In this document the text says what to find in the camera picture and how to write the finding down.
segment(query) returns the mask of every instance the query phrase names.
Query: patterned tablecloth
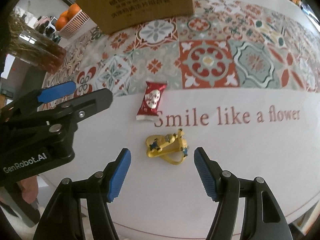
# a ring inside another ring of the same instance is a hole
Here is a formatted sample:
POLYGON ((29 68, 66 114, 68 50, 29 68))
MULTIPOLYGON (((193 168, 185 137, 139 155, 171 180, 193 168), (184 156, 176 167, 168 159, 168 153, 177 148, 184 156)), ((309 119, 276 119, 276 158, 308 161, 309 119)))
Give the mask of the patterned tablecloth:
POLYGON ((270 9, 237 0, 195 0, 192 17, 154 20, 112 35, 97 27, 70 44, 64 64, 43 87, 73 80, 76 92, 114 97, 144 92, 146 80, 167 90, 243 87, 319 92, 319 37, 270 9))

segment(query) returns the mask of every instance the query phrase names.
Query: yellow toy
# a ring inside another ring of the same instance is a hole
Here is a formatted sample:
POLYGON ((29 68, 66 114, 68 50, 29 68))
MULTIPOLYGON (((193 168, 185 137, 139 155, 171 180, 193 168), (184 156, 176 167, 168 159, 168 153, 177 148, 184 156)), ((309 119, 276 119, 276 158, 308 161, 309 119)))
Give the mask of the yellow toy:
POLYGON ((178 165, 188 156, 188 144, 184 138, 184 131, 178 129, 178 133, 163 135, 151 135, 146 140, 147 156, 150 158, 161 157, 165 161, 178 165), (168 154, 181 152, 179 161, 173 160, 168 154))

